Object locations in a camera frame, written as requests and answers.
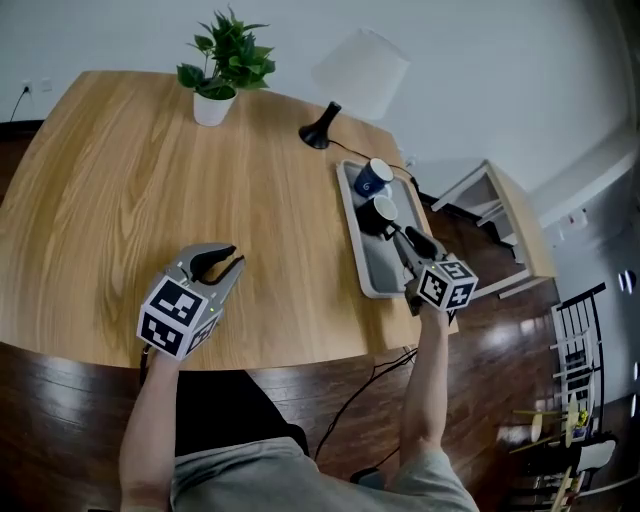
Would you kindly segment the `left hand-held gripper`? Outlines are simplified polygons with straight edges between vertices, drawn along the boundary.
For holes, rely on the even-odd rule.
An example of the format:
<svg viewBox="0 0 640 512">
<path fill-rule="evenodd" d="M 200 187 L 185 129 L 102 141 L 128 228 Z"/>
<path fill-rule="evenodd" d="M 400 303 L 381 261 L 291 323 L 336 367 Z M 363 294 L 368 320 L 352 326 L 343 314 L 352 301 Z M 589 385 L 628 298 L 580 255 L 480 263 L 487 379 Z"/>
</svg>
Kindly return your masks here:
<svg viewBox="0 0 640 512">
<path fill-rule="evenodd" d="M 136 335 L 151 347 L 183 360 L 210 337 L 246 259 L 233 261 L 228 243 L 183 248 L 156 274 L 143 301 Z"/>
</svg>

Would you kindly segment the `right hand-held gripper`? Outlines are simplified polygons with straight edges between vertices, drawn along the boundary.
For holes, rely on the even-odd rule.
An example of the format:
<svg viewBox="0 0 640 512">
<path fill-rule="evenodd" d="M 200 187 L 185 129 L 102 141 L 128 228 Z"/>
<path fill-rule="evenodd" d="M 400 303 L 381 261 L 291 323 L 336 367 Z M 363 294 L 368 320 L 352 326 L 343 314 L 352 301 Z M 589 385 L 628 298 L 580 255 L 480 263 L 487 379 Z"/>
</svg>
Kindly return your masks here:
<svg viewBox="0 0 640 512">
<path fill-rule="evenodd" d="M 478 277 L 462 260 L 449 255 L 444 246 L 421 230 L 405 230 L 393 222 L 379 233 L 385 241 L 392 239 L 398 256 L 411 278 L 405 284 L 405 299 L 413 316 L 429 305 L 453 317 L 468 306 Z"/>
</svg>

